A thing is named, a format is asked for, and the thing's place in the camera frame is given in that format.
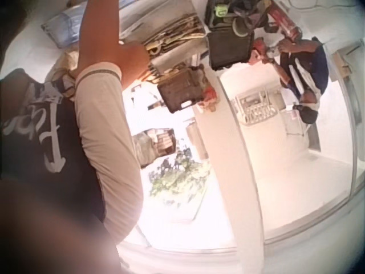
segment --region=white pillar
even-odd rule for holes
[[[204,65],[220,103],[216,112],[201,114],[194,106],[194,113],[220,185],[243,273],[260,274],[264,260],[262,215],[249,154],[220,80],[207,62]]]

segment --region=man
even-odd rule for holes
[[[320,99],[325,92],[329,69],[323,45],[314,37],[297,43],[289,39],[278,44],[280,65],[274,60],[271,63],[281,79],[281,85],[289,88],[298,99],[299,105],[294,108],[306,124],[313,124],[318,117]]]
[[[86,224],[95,215],[123,241],[143,191],[121,92],[148,63],[142,45],[119,44],[118,0],[89,0],[78,68],[68,75],[75,86],[65,77],[40,84],[21,69],[1,80],[2,177],[27,182]],[[74,102],[63,96],[71,88]]]

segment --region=window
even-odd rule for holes
[[[171,114],[147,110],[159,100],[152,84],[124,96],[132,135],[154,128],[173,130],[176,152],[141,170],[144,205],[126,241],[157,249],[188,251],[235,247],[218,181],[191,108]]]

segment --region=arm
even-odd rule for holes
[[[78,71],[99,62],[115,63],[118,43],[118,0],[88,0],[80,27]]]
[[[116,64],[128,87],[147,71],[149,55],[143,45],[119,44],[118,0],[89,0],[80,28],[79,64],[75,75],[99,62]]]
[[[291,53],[314,53],[319,46],[321,46],[321,43],[317,41],[301,40],[293,45]]]
[[[126,87],[134,82],[147,70],[149,55],[140,44],[119,44],[117,0],[89,0],[80,31],[76,120],[103,191],[104,225],[119,244],[136,225],[143,203],[120,81]]]
[[[275,60],[272,61],[272,65],[273,65],[275,71],[277,72],[277,74],[280,76],[281,81],[285,85],[288,85],[290,83],[289,75],[285,72],[285,70]]]
[[[314,53],[322,44],[318,41],[300,40],[293,43],[289,39],[284,39],[279,42],[279,51],[282,53]]]

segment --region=green plant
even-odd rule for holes
[[[173,164],[166,158],[149,173],[150,196],[160,198],[170,206],[189,203],[203,193],[210,168],[209,162],[195,162],[190,148],[185,148],[176,154]]]

